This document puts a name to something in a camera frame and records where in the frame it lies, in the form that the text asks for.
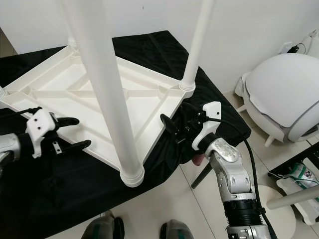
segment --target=tiled floor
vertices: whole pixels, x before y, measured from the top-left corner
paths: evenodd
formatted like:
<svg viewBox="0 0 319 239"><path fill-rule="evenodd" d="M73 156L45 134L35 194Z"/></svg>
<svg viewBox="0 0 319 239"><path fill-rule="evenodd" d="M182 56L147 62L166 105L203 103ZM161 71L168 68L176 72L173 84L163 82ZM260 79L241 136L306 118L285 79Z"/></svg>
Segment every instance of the tiled floor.
<svg viewBox="0 0 319 239"><path fill-rule="evenodd" d="M242 100L232 93L225 96L236 108L242 104ZM265 148L266 134L256 126L246 112L241 113L241 116L252 129L249 143L254 151L258 184L278 190L276 183L267 176L268 170L303 151L310 144L318 142L319 137L296 144L274 142L269 148ZM244 166L252 178L248 151L243 143L238 149L243 154ZM114 215L124 220L126 238L158 239L160 226L170 219L185 222L192 230L195 239L227 238L225 234L227 223L215 173L212 171L195 190L190 187L206 163L202 163L199 167L191 162L181 165L162 185L113 208ZM302 216L295 208L294 212L297 227L293 239L319 239L319 224L310 227L302 222ZM89 222L90 220L50 239L79 239Z"/></svg>

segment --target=black cloth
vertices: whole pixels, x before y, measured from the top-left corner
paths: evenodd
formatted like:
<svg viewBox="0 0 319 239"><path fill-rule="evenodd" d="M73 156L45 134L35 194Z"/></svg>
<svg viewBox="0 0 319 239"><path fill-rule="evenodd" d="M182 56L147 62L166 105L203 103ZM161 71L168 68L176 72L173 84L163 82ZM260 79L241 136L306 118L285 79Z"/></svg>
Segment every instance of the black cloth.
<svg viewBox="0 0 319 239"><path fill-rule="evenodd" d="M162 74L181 79L187 51L168 32L113 39L117 56ZM5 86L61 48L0 59L0 85ZM250 129L199 68L196 89L185 101L196 106L211 101L222 104L222 119L236 125L248 137ZM10 112L0 110L0 115ZM179 111L173 117L179 124ZM0 134L23 133L23 117L0 119ZM242 139L221 123L217 135L236 146ZM68 143L60 139L62 146ZM166 131L161 135L144 164L145 178L137 188L128 188L119 172L85 152L72 155L25 157L9 164L0 181L0 238L41 239L75 226L163 183L180 163L194 155L190 144L176 145Z"/></svg>

